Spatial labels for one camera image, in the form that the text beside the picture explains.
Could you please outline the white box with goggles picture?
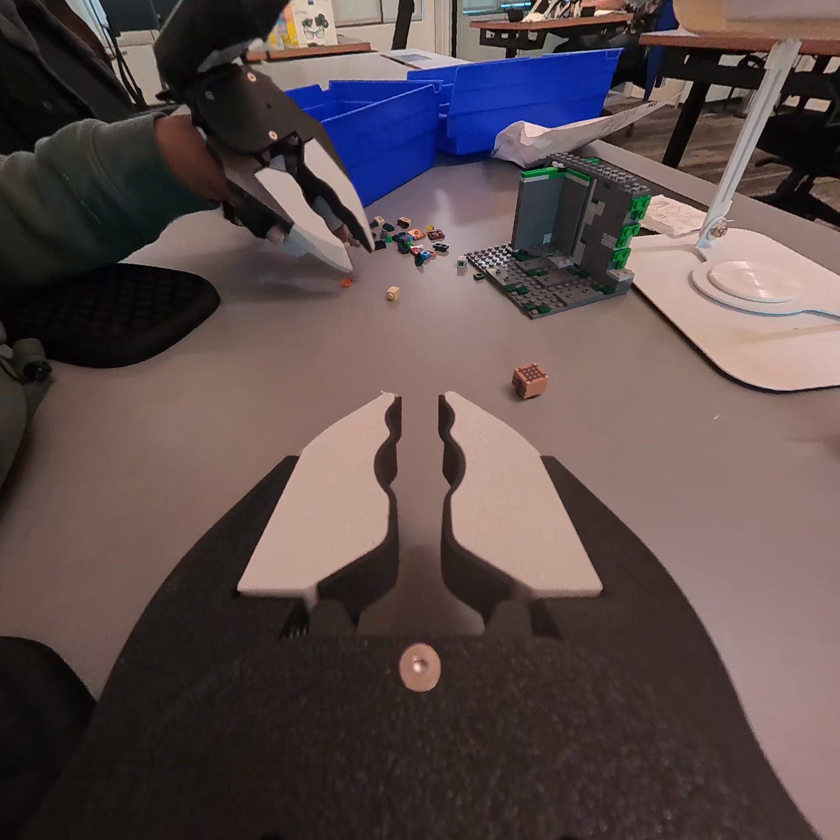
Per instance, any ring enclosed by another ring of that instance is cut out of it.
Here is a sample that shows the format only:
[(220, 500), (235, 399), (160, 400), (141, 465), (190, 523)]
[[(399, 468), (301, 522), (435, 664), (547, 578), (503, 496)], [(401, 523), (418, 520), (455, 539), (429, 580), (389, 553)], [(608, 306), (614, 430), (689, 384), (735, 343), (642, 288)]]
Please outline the white box with goggles picture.
[(336, 46), (338, 36), (333, 13), (325, 7), (306, 7), (295, 13), (298, 42), (301, 47)]

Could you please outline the white paper bag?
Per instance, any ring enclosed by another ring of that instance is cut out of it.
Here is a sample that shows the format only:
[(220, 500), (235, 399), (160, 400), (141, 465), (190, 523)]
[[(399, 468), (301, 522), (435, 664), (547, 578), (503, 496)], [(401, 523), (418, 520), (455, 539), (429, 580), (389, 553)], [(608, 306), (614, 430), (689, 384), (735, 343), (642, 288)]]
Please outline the white paper bag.
[(632, 128), (640, 119), (663, 107), (674, 107), (678, 102), (679, 96), (667, 100), (646, 101), (615, 114), (555, 128), (518, 121), (499, 132), (490, 157), (525, 168), (556, 154), (572, 153), (591, 142)]

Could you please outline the person's left forearm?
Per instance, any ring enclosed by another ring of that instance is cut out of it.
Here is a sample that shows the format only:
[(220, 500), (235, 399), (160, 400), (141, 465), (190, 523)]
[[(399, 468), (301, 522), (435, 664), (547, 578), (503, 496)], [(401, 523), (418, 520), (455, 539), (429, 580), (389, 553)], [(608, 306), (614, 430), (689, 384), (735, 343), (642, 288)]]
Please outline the person's left forearm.
[(175, 179), (154, 134), (164, 116), (75, 122), (2, 158), (3, 299), (119, 263), (220, 204)]

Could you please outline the black office chair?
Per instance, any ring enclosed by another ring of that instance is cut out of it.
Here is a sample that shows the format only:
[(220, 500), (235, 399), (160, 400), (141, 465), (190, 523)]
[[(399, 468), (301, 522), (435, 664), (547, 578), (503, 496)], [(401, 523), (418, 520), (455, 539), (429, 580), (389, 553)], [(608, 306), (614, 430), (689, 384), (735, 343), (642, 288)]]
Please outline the black office chair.
[(810, 221), (839, 227), (839, 212), (812, 194), (816, 180), (839, 179), (839, 128), (828, 125), (826, 112), (791, 112), (771, 117), (758, 150), (769, 157), (757, 166), (776, 163), (790, 173), (776, 190), (755, 200)]

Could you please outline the printed paper sheet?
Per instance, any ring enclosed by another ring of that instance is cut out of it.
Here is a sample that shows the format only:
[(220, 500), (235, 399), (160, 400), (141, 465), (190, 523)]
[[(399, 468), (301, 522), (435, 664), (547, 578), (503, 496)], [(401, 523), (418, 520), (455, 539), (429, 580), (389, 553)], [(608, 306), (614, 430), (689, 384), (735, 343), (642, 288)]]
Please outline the printed paper sheet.
[(707, 213), (659, 194), (652, 196), (640, 225), (659, 235), (679, 237), (702, 229)]

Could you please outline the pile of small bricks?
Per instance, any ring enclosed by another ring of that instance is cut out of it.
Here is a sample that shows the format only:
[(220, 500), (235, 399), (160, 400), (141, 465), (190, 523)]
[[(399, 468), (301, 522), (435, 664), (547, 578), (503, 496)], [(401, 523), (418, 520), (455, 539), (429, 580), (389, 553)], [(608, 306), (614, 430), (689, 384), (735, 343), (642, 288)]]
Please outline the pile of small bricks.
[(449, 253), (445, 233), (435, 226), (414, 227), (412, 220), (402, 216), (394, 223), (382, 216), (369, 221), (374, 239), (374, 251), (395, 250), (399, 255), (410, 258), (416, 268), (424, 268), (437, 257)]

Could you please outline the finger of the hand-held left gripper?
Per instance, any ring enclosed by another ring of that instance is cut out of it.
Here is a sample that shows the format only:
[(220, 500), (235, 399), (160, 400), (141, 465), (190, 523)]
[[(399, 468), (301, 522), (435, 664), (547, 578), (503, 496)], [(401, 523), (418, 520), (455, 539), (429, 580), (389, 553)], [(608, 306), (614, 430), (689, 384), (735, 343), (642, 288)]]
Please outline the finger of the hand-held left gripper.
[(368, 253), (375, 249), (371, 227), (354, 185), (341, 162), (317, 138), (301, 143), (297, 183), (333, 238), (349, 236)]
[(284, 245), (309, 253), (344, 275), (353, 273), (347, 248), (343, 242), (333, 238), (290, 173), (267, 167), (258, 171), (256, 178), (290, 218), (290, 231)]

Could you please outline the white stand with wooden tray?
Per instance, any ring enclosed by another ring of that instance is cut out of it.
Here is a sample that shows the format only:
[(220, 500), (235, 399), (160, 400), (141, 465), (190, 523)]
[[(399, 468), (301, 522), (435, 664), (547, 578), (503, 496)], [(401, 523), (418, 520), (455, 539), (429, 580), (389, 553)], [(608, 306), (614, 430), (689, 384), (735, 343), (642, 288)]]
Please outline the white stand with wooden tray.
[(645, 237), (634, 286), (723, 373), (772, 392), (838, 386), (838, 275), (728, 212), (772, 106), (807, 39), (838, 38), (839, 3), (674, 2), (698, 36), (762, 36), (758, 93), (697, 234)]

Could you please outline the person's left hand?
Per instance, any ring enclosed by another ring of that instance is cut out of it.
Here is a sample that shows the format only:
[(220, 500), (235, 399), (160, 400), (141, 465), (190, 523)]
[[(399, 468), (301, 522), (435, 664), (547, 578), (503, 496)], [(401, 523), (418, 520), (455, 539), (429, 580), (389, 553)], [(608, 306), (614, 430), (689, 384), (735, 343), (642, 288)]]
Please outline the person's left hand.
[(186, 189), (214, 203), (230, 198), (224, 171), (210, 154), (189, 114), (174, 113), (158, 118), (154, 134), (175, 179)]

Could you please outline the wooden background table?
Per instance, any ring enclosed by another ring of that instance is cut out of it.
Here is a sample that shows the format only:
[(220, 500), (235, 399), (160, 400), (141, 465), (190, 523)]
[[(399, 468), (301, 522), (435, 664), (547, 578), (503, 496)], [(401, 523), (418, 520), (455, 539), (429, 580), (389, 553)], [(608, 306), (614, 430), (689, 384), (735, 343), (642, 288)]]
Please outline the wooden background table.
[(335, 56), (362, 55), (372, 52), (369, 42), (342, 41), (337, 45), (309, 45), (288, 49), (248, 49), (244, 62), (255, 65), (261, 62), (281, 62), (287, 60), (304, 60), (309, 58), (325, 58)]
[(603, 15), (560, 17), (527, 22), (474, 19), (469, 28), (479, 34), (482, 47), (503, 49), (505, 58), (517, 58), (520, 51), (539, 51), (549, 35), (569, 39), (582, 35), (611, 32), (630, 23), (633, 16), (618, 11)]
[[(686, 151), (698, 118), (706, 104), (712, 86), (756, 91), (764, 77), (764, 70), (722, 65), (724, 56), (768, 56), (773, 42), (753, 35), (691, 35), (677, 29), (648, 33), (640, 44), (663, 48), (664, 54), (655, 78), (689, 81), (686, 101), (670, 136), (662, 164), (677, 169)], [(783, 78), (781, 95), (803, 99), (822, 99), (838, 102), (839, 71), (829, 74), (830, 60), (839, 57), (839, 41), (834, 38), (805, 38), (799, 56), (815, 59), (812, 70), (789, 70)]]

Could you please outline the grey brick building model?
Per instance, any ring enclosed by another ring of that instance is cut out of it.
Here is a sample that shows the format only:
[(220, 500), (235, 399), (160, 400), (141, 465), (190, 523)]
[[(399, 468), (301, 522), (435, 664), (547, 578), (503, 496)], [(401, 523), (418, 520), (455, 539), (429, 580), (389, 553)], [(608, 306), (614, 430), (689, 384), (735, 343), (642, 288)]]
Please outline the grey brick building model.
[(556, 154), (523, 170), (510, 240), (466, 255), (475, 273), (530, 320), (628, 293), (628, 261), (653, 196), (596, 157)]

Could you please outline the grey desk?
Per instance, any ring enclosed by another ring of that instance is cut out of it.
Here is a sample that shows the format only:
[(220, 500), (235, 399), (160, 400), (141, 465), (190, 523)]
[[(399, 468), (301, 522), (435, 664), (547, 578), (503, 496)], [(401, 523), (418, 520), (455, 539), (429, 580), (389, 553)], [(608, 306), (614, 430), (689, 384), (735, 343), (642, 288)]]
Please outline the grey desk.
[[(455, 391), (559, 460), (688, 596), (775, 770), (838, 838), (838, 390), (771, 394), (711, 367), (636, 290), (531, 322), (456, 255), (511, 232), (518, 172), (441, 157), (367, 210), (435, 224), (416, 269), (353, 249), (355, 281), (220, 215), (133, 261), (212, 281), (215, 314), (142, 364), (58, 364), (3, 498), (2, 634), (53, 648), (97, 696), (184, 554), (283, 458), (381, 392), (402, 397), (396, 588), (368, 634), (477, 634), (439, 569), (438, 396)], [(402, 298), (385, 299), (398, 286)], [(523, 401), (514, 369), (538, 364)]]

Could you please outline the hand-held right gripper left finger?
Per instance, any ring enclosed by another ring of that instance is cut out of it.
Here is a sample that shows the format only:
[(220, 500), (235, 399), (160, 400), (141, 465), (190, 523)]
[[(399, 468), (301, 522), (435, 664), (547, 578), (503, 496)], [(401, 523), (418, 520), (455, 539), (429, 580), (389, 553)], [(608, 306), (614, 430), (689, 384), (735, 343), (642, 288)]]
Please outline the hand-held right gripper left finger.
[(299, 454), (237, 583), (254, 598), (336, 601), (357, 623), (396, 584), (402, 399), (383, 392)]

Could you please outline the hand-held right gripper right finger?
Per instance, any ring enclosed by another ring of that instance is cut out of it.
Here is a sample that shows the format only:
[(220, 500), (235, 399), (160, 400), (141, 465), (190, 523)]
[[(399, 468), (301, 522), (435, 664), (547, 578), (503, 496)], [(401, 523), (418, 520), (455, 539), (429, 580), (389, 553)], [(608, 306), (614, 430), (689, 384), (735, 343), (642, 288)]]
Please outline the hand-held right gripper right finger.
[(441, 571), (490, 622), (505, 602), (585, 599), (603, 583), (539, 451), (456, 392), (438, 398), (444, 445)]

